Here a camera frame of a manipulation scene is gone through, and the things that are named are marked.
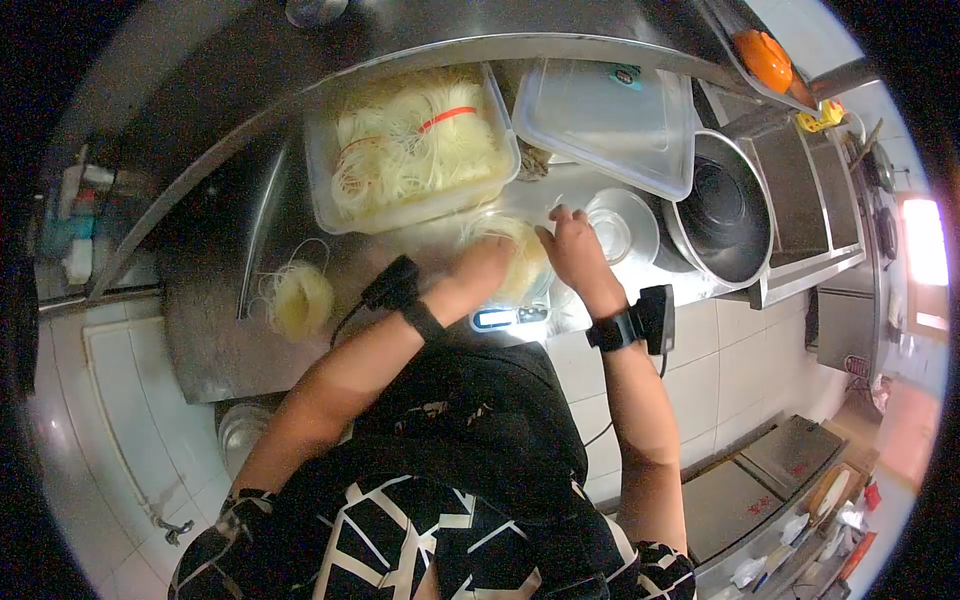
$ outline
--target transparent plastic lid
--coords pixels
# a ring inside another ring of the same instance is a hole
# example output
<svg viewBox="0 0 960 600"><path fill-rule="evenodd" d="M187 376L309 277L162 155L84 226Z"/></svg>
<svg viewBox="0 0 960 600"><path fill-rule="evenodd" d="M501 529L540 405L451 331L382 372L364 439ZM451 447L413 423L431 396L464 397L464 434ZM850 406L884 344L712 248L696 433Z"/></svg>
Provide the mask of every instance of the transparent plastic lid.
<svg viewBox="0 0 960 600"><path fill-rule="evenodd" d="M527 142L679 202L693 184L690 78L654 68L539 59L514 105Z"/></svg>

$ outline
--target rice noodles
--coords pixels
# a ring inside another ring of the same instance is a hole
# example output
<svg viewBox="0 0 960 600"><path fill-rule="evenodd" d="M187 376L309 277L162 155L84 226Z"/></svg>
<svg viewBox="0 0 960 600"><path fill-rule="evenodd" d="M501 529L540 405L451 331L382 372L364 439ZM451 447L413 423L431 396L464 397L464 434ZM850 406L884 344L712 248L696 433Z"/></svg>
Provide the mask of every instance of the rice noodles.
<svg viewBox="0 0 960 600"><path fill-rule="evenodd" d="M329 262L329 247L323 240L304 240L294 250L287 264L275 273L263 274L257 288L257 298L253 299L264 301L267 306L267 325L288 342L299 342L319 334L333 310L333 286L324 273L308 262L294 260L297 251L310 241L324 245Z"/></svg>
<svg viewBox="0 0 960 600"><path fill-rule="evenodd" d="M432 69L348 99L337 120L331 195L346 220L507 168L484 119L484 90L463 69Z"/></svg>
<svg viewBox="0 0 960 600"><path fill-rule="evenodd" d="M546 250L543 249L533 226L517 217L485 214L468 227L463 236L464 244L484 235L507 237L516 243L507 276L491 300L511 306L519 306L525 300L531 300L527 298L530 288L549 265Z"/></svg>

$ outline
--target person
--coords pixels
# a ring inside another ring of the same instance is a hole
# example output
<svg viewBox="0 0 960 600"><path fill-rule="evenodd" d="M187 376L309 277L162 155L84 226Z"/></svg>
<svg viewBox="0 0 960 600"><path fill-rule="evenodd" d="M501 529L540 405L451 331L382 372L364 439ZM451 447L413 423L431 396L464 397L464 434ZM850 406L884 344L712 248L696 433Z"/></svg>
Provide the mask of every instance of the person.
<svg viewBox="0 0 960 600"><path fill-rule="evenodd" d="M537 234L590 316L626 309L587 215L559 205L550 219L555 233ZM420 300L453 324L496 291L512 251L481 238ZM540 345L423 337L394 312L304 374L171 598L693 597L677 425L642 342L603 353L623 464L614 522L584 492L586 450Z"/></svg>

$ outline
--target faucet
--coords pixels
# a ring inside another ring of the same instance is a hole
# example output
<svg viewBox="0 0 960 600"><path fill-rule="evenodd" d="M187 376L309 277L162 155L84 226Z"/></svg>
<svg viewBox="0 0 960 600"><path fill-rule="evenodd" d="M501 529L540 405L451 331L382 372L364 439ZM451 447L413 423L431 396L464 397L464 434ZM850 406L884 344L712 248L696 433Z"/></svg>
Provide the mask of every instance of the faucet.
<svg viewBox="0 0 960 600"><path fill-rule="evenodd" d="M193 519L190 519L183 523L180 527L177 527L176 525L171 525L170 523L166 522L159 516L156 516L154 518L154 525L161 529L167 530L166 535L163 536L163 538L167 540L167 543L172 546L180 546L180 540L178 538L183 534L190 532L193 529L194 522Z"/></svg>

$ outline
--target wristband device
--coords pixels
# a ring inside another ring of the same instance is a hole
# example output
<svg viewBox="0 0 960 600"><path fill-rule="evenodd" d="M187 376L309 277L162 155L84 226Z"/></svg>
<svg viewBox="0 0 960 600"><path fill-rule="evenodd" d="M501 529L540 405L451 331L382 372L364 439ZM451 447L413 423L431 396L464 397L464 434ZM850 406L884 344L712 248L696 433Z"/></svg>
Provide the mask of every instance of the wristband device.
<svg viewBox="0 0 960 600"><path fill-rule="evenodd" d="M400 311L403 320L417 330L425 343L443 336L446 332L444 326L437 321L426 304L419 300L419 277L420 268L417 263L406 254L398 256L360 293L360 301L333 330L330 345L333 346L340 330L364 306L370 310L385 308Z"/></svg>
<svg viewBox="0 0 960 600"><path fill-rule="evenodd" d="M417 330L425 344L429 344L446 333L444 326L437 321L427 305L420 300L414 300L400 308L400 314L408 325Z"/></svg>
<svg viewBox="0 0 960 600"><path fill-rule="evenodd" d="M673 349L673 286L656 285L640 290L633 306L599 319L587 330L587 341L601 352L626 348L637 340L646 340L647 352L666 354Z"/></svg>

